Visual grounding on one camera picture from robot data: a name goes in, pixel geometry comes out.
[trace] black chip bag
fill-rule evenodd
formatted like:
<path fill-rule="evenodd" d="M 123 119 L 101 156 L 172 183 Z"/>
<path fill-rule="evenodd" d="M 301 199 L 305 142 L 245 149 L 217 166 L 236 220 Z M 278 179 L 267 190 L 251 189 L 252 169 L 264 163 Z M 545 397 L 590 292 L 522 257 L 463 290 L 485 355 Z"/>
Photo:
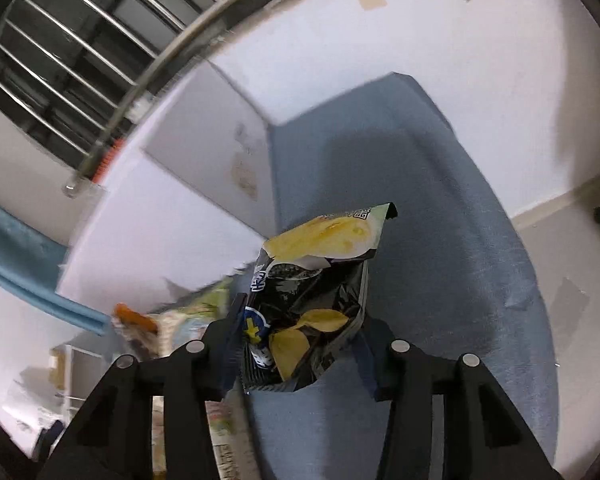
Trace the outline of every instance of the black chip bag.
<path fill-rule="evenodd" d="M 313 383 L 360 329 L 368 260 L 393 203 L 318 216 L 264 243 L 244 311 L 248 390 Z"/>

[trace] chair wheel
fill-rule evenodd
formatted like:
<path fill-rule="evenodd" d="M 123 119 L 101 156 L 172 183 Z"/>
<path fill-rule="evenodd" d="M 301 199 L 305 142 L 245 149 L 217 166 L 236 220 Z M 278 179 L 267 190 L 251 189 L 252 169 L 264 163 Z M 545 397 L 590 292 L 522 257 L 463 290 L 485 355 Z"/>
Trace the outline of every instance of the chair wheel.
<path fill-rule="evenodd" d="M 600 224 L 600 207 L 593 210 L 593 219 L 596 221 L 596 224 Z"/>

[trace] snack package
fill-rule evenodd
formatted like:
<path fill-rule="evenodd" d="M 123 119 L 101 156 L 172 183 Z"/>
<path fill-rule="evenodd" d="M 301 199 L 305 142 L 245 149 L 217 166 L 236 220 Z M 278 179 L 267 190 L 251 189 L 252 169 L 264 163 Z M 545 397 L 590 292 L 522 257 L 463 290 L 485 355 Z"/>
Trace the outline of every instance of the snack package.
<path fill-rule="evenodd" d="M 150 316 L 119 303 L 113 310 L 111 324 L 120 336 L 122 351 L 135 355 L 139 361 L 158 357 L 158 326 Z"/>
<path fill-rule="evenodd" d="M 244 312 L 248 390 L 292 392 L 313 383 L 360 329 L 367 261 L 393 203 L 319 216 L 264 243 Z"/>
<path fill-rule="evenodd" d="M 192 339 L 201 339 L 211 322 L 225 317 L 229 305 L 230 278 L 189 294 L 154 316 L 158 326 L 158 353 L 168 356 Z M 211 443 L 221 480 L 260 480 L 251 446 L 242 388 L 237 385 L 222 402 L 205 402 Z M 166 474 L 164 452 L 164 398 L 154 397 L 152 460 L 154 479 Z"/>

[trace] bolt head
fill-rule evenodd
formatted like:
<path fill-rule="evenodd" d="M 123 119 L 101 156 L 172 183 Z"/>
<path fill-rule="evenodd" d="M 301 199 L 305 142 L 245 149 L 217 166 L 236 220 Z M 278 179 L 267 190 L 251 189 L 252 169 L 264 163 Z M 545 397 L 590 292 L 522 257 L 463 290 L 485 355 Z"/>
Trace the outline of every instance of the bolt head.
<path fill-rule="evenodd" d="M 116 359 L 116 366 L 118 368 L 129 368 L 134 363 L 134 357 L 129 354 L 121 355 Z"/>
<path fill-rule="evenodd" d="M 475 368 L 480 364 L 480 358 L 474 354 L 464 354 L 462 356 L 462 362 L 471 368 Z"/>
<path fill-rule="evenodd" d="M 205 344 L 200 339 L 194 339 L 187 343 L 187 352 L 190 354 L 198 354 L 205 349 Z"/>
<path fill-rule="evenodd" d="M 391 343 L 391 350 L 398 352 L 398 354 L 408 352 L 409 348 L 411 348 L 411 345 L 403 339 L 396 339 Z"/>

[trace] black bracket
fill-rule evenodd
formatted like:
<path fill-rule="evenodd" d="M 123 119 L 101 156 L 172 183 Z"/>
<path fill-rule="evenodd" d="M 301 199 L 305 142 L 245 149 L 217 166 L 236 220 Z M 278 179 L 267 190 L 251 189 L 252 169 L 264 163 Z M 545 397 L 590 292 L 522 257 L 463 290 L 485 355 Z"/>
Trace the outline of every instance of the black bracket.
<path fill-rule="evenodd" d="M 167 479 L 219 480 L 205 401 L 221 400 L 234 384 L 245 298 L 238 296 L 229 316 L 209 325 L 202 340 L 167 358 L 139 363 L 119 357 L 38 478 L 151 480 L 152 396 L 164 396 Z M 429 356 L 371 317 L 354 351 L 376 400 L 392 402 L 378 480 L 429 479 L 432 396 L 439 394 L 445 399 L 443 480 L 560 478 L 477 356 Z"/>

